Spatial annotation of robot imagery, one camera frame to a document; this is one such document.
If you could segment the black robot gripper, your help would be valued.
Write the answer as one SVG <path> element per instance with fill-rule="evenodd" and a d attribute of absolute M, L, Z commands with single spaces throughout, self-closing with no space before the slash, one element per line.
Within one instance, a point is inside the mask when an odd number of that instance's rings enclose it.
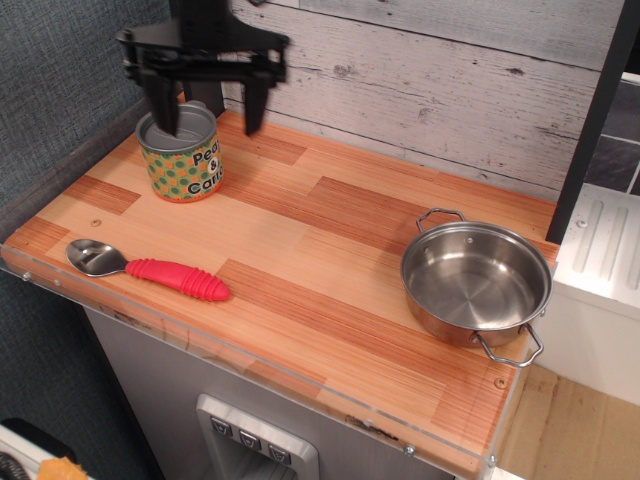
<path fill-rule="evenodd" d="M 177 1 L 163 23 L 117 34 L 127 75 L 142 90 L 156 125 L 175 136 L 177 81 L 234 81 L 244 86 L 245 132 L 261 128 L 269 89 L 286 78 L 289 38 L 244 23 L 228 1 Z"/>

